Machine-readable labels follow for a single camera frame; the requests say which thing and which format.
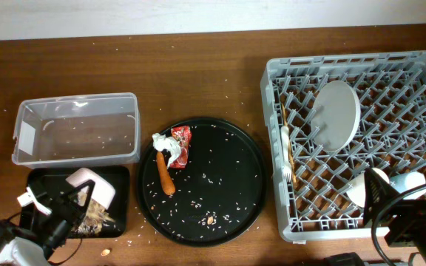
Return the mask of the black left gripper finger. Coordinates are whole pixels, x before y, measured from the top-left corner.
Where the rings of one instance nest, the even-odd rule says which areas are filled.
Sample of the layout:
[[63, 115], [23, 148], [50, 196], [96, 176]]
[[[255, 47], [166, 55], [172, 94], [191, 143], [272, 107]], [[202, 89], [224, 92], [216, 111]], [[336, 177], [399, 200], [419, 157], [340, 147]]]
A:
[[28, 183], [35, 208], [40, 213], [60, 213], [63, 205], [61, 199], [65, 192], [65, 180], [42, 177]]
[[63, 201], [68, 204], [71, 214], [77, 218], [84, 218], [92, 198], [94, 187], [95, 182], [87, 180], [63, 195]]

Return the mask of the white plate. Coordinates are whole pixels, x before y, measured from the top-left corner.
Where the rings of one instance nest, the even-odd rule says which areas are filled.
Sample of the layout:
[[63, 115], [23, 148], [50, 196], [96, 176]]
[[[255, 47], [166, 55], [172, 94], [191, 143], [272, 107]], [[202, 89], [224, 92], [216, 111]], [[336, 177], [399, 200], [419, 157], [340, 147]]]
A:
[[354, 138], [361, 116], [355, 89], [344, 81], [332, 81], [319, 91], [313, 105], [313, 141], [326, 152], [339, 151]]

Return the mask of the white plastic fork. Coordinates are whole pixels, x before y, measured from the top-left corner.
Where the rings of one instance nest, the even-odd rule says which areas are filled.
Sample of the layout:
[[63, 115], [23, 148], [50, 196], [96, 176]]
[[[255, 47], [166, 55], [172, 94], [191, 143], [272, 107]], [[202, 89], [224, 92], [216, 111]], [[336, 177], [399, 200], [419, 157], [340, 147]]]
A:
[[282, 126], [280, 128], [280, 136], [281, 136], [281, 144], [283, 150], [283, 178], [286, 182], [291, 182], [292, 178], [292, 170], [291, 163], [288, 157], [288, 149], [289, 149], [289, 130], [287, 126]]

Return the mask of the orange carrot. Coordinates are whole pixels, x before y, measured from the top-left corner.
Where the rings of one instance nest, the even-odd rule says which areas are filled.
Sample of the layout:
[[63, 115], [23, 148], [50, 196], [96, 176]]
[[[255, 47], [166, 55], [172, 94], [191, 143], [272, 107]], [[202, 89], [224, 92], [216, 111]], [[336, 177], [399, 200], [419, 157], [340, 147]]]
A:
[[156, 154], [156, 163], [158, 167], [158, 173], [160, 176], [160, 184], [164, 194], [171, 196], [175, 193], [175, 185], [172, 178], [169, 176], [167, 171], [166, 163], [163, 154], [158, 151]]

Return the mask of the wooden chopstick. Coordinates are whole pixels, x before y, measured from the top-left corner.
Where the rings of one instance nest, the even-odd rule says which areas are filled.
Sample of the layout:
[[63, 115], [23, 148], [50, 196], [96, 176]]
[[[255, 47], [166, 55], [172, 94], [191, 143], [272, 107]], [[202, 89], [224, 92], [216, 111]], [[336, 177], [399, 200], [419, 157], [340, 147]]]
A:
[[288, 161], [291, 164], [291, 184], [295, 185], [295, 183], [297, 181], [297, 176], [295, 174], [295, 163], [294, 163], [294, 158], [292, 156], [291, 140], [290, 140], [290, 127], [288, 125], [287, 115], [285, 113], [284, 104], [281, 103], [280, 105], [281, 105], [281, 109], [282, 109], [283, 123], [284, 123], [284, 127], [286, 127], [287, 138], [288, 138]]

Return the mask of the white tissue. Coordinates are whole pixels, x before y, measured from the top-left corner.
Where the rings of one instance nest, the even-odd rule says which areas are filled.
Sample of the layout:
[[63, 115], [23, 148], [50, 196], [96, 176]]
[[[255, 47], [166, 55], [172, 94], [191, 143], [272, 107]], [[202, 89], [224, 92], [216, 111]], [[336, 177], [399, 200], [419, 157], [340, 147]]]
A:
[[170, 153], [167, 167], [173, 167], [174, 162], [181, 155], [182, 149], [180, 144], [173, 137], [167, 137], [164, 134], [155, 133], [152, 135], [153, 147], [155, 150], [162, 152], [167, 150]]

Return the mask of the red snack wrapper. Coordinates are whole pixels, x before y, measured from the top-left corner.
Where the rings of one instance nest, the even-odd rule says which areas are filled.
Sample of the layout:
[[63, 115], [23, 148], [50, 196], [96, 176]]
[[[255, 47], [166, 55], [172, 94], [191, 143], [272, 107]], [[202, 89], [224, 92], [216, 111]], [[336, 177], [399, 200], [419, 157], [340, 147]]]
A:
[[188, 163], [189, 143], [192, 139], [190, 126], [178, 126], [171, 129], [172, 137], [180, 145], [180, 156], [169, 164], [171, 168], [185, 168]]

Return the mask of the blue cup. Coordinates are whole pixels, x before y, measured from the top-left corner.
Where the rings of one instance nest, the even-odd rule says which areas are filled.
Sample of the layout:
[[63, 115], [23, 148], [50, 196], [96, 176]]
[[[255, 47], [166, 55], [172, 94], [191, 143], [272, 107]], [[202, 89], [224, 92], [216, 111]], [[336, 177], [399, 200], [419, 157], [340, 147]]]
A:
[[390, 178], [390, 185], [400, 194], [425, 183], [424, 174], [417, 171], [399, 174]]

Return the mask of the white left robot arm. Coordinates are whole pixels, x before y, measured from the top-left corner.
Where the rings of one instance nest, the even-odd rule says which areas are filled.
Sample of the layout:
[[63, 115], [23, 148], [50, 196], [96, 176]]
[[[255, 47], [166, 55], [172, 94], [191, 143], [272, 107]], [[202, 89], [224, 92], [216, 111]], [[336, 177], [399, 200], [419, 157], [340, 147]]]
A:
[[46, 220], [30, 229], [0, 220], [0, 265], [53, 265], [49, 260], [55, 249], [67, 240], [86, 216], [95, 182], [65, 185], [62, 192], [51, 193], [43, 183], [30, 183], [18, 198], [21, 206], [34, 205]]

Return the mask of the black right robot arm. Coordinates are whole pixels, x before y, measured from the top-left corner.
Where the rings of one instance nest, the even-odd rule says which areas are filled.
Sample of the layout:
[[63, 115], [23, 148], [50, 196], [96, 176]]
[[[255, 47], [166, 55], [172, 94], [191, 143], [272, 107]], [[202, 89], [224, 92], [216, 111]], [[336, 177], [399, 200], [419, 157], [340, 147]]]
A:
[[390, 247], [415, 246], [426, 263], [426, 173], [425, 184], [399, 193], [372, 168], [364, 173], [364, 223], [371, 227], [371, 239], [383, 261], [393, 262], [381, 248], [377, 228], [389, 221], [385, 241]]

